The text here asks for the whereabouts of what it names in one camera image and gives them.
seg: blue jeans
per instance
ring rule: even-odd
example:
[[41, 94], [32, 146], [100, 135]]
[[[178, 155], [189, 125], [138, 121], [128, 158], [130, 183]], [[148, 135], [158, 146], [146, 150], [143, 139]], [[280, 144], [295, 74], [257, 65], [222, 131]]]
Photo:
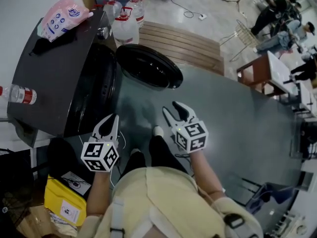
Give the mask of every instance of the blue jeans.
[[256, 46], [256, 49], [258, 50], [259, 55], [266, 54], [267, 51], [271, 51], [273, 54], [275, 54], [278, 51], [284, 50], [277, 35], [273, 36], [271, 39], [263, 41]]

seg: white shoe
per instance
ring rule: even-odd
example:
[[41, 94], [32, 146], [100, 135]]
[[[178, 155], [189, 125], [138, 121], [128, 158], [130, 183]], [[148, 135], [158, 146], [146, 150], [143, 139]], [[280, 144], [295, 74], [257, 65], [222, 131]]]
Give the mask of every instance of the white shoe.
[[161, 136], [164, 137], [164, 131], [160, 126], [155, 126], [152, 131], [153, 136]]
[[296, 79], [295, 79], [295, 75], [294, 74], [290, 74], [289, 75], [290, 79], [295, 83]]
[[130, 156], [131, 156], [132, 154], [134, 154], [134, 153], [137, 153], [137, 152], [141, 152], [140, 149], [138, 149], [138, 148], [132, 149], [132, 151], [131, 151], [131, 153], [130, 153]]

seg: metal chair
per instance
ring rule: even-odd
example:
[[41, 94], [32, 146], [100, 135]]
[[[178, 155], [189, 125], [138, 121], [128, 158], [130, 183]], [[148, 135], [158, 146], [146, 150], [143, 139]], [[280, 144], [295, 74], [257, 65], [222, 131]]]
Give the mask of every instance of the metal chair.
[[237, 22], [238, 25], [236, 26], [236, 30], [234, 31], [234, 33], [229, 35], [227, 37], [228, 39], [220, 44], [220, 46], [222, 46], [223, 44], [231, 40], [233, 37], [237, 36], [240, 39], [240, 41], [245, 45], [244, 48], [238, 54], [236, 54], [230, 61], [233, 61], [247, 47], [255, 48], [259, 44], [259, 41], [255, 38], [251, 31], [240, 20], [237, 20]]
[[278, 204], [282, 204], [294, 195], [295, 189], [294, 187], [291, 187], [291, 186], [284, 186], [284, 185], [279, 185], [279, 184], [275, 184], [271, 182], [266, 182], [263, 185], [260, 185], [256, 182], [253, 182], [245, 178], [241, 178], [241, 179], [244, 182], [250, 183], [258, 187], [258, 189], [254, 191], [240, 185], [240, 187], [250, 191], [253, 194], [253, 196], [248, 200], [246, 204], [243, 204], [235, 200], [238, 204], [240, 204], [241, 206], [244, 206], [246, 210], [252, 214], [255, 214], [258, 211], [260, 211], [261, 207], [265, 203], [269, 202], [271, 197], [273, 197], [274, 200]]

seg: yellow bag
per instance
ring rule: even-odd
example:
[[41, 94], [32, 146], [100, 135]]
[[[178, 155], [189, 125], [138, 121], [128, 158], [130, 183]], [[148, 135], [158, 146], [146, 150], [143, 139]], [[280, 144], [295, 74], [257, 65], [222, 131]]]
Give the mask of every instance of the yellow bag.
[[81, 226], [86, 218], [86, 201], [50, 176], [45, 187], [44, 206], [73, 226]]

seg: plastic bag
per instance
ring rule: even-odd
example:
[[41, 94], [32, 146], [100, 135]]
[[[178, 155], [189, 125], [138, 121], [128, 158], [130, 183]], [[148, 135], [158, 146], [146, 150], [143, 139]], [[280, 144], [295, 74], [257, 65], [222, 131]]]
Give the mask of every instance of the plastic bag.
[[59, 0], [43, 18], [39, 35], [52, 42], [92, 15], [92, 12], [77, 5], [74, 0]]

